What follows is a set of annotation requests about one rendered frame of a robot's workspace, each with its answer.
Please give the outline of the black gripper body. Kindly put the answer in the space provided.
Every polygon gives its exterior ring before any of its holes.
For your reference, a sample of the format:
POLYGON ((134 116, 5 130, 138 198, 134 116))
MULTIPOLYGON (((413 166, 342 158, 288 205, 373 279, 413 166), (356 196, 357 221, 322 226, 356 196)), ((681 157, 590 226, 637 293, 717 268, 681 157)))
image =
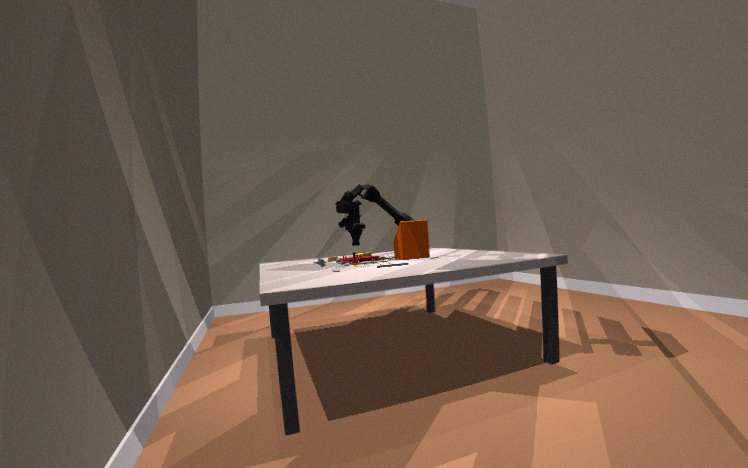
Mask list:
POLYGON ((353 220, 353 224, 348 224, 345 226, 345 230, 362 230, 365 229, 365 224, 360 223, 360 213, 350 213, 350 217, 353 220))

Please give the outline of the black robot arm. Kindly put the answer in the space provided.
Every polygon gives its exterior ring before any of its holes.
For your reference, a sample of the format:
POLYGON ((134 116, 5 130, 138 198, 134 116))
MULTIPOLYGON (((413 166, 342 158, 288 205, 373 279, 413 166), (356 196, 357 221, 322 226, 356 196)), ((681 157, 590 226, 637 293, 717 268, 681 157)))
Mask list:
MULTIPOLYGON (((380 196, 380 193, 376 189, 376 187, 369 184, 359 184, 352 191, 346 191, 341 200, 336 202, 336 211, 338 213, 349 214, 359 213, 359 205, 362 205, 362 203, 359 200, 352 202, 353 199, 358 195, 360 195, 363 199, 369 200, 370 202, 377 203, 381 208, 383 208, 394 218, 395 224, 397 224, 398 226, 400 221, 415 221, 410 215, 396 210, 392 205, 390 205, 380 196), (364 195, 362 195, 361 192, 365 189, 367 190, 365 191, 364 195)), ((349 217, 347 216, 347 218, 343 218, 342 221, 340 221, 338 224, 340 228, 343 228, 350 223, 353 224, 353 220, 349 215, 349 217)))

